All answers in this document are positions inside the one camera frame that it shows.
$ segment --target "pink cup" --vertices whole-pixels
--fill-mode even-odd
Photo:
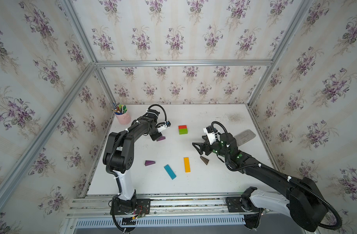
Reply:
[[[118,118],[118,121],[122,125],[129,124],[131,122],[131,116],[128,113],[128,110],[122,115],[116,115],[116,118]]]

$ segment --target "floral wallpaper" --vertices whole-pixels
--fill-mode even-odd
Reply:
[[[0,184],[88,63],[60,1],[0,0]],[[0,213],[0,233],[59,233],[68,202],[84,194],[109,107],[90,77]]]
[[[251,109],[280,170],[311,178],[338,232],[357,233],[357,1],[313,1]]]
[[[98,60],[269,59],[300,3],[73,1]],[[307,29],[326,14],[326,4],[312,10]]]
[[[108,67],[104,73],[121,103],[217,104],[246,103],[264,70],[264,66]]]

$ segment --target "wooden block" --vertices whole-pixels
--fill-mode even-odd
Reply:
[[[186,173],[190,172],[190,165],[189,165],[189,158],[188,157],[184,158],[184,164],[185,164],[185,172]]]

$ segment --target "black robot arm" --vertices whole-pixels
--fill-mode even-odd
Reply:
[[[224,133],[220,134],[214,128],[214,124],[221,126]],[[244,192],[240,200],[236,202],[240,205],[240,208],[245,211],[256,211],[256,208],[266,208],[260,206],[263,204],[275,207],[275,210],[279,210],[281,213],[290,216],[299,226],[311,232],[314,232],[318,226],[331,230],[337,230],[342,226],[339,214],[323,199],[318,187],[311,179],[304,177],[301,180],[288,176],[264,165],[251,155],[242,152],[238,149],[237,141],[233,138],[232,134],[228,133],[225,127],[217,121],[212,122],[210,126],[204,128],[204,132],[206,133],[205,136],[202,136],[205,140],[204,143],[192,143],[200,155],[204,152],[206,155],[215,153],[218,157],[222,156],[224,160],[219,159],[225,163],[229,170],[250,175],[274,188],[286,198],[284,201],[282,200],[279,203],[273,204],[270,202],[271,199],[263,200],[269,193],[265,193],[265,197],[262,198],[257,188],[250,187]],[[227,203],[233,203],[234,200],[234,198],[229,198]],[[337,221],[335,225],[320,223],[328,211],[331,211],[335,216]]]

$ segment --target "purple triangular block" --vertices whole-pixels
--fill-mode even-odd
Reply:
[[[155,164],[155,161],[145,161],[145,166],[151,165],[151,164]]]
[[[202,161],[203,161],[206,165],[209,163],[209,160],[206,159],[205,157],[202,157],[202,156],[201,156],[201,159],[202,159]]]

